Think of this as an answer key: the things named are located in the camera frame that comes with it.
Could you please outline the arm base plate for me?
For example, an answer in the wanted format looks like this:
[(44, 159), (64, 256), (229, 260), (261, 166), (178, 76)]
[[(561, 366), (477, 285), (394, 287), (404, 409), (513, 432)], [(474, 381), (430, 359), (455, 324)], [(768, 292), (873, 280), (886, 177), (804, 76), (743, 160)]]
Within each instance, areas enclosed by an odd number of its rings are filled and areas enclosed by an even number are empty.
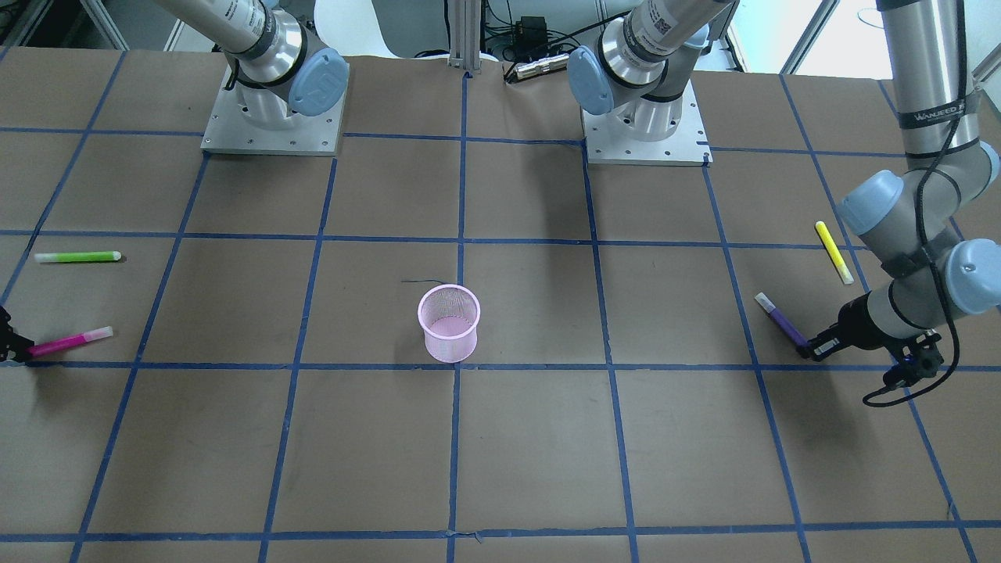
[(335, 157), (344, 108), (345, 95), (318, 117), (305, 117), (272, 92), (236, 81), (228, 68), (200, 147), (226, 156)]
[(691, 82), (673, 101), (638, 99), (596, 117), (580, 110), (590, 163), (703, 167), (714, 160)]

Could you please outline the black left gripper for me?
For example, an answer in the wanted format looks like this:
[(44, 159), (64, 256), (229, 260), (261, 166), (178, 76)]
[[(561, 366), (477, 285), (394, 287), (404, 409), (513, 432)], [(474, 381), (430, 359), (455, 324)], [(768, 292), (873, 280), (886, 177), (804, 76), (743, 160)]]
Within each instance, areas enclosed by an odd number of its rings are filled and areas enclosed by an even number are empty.
[(883, 375), (884, 388), (908, 388), (924, 378), (934, 378), (944, 361), (937, 346), (941, 336), (927, 335), (922, 329), (895, 335), (879, 328), (868, 306), (871, 296), (866, 293), (844, 304), (835, 324), (814, 338), (797, 343), (797, 354), (803, 359), (823, 361), (848, 348), (884, 349), (896, 360)]

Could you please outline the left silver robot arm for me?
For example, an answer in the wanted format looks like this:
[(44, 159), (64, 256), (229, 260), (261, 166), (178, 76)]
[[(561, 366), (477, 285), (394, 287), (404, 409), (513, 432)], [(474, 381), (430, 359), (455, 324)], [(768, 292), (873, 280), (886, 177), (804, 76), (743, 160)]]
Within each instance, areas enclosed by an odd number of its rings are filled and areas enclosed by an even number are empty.
[[(595, 117), (636, 101), (668, 102), (689, 79), (680, 50), (726, 1), (644, 1), (569, 54), (569, 86)], [(835, 323), (796, 339), (806, 359), (840, 350), (887, 350), (885, 389), (922, 378), (940, 384), (944, 334), (960, 357), (955, 323), (999, 303), (999, 246), (961, 240), (950, 218), (999, 176), (996, 150), (979, 138), (979, 94), (967, 64), (962, 1), (879, 1), (908, 170), (879, 171), (837, 207), (890, 282), (841, 307)]]

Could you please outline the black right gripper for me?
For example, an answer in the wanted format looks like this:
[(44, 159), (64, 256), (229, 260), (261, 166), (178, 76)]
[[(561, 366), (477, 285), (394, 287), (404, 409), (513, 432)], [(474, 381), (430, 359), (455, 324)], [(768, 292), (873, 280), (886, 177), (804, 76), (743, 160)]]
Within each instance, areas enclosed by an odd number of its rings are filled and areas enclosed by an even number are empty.
[(1, 361), (13, 360), (25, 363), (32, 359), (30, 352), (35, 342), (19, 335), (11, 325), (11, 316), (1, 307)]

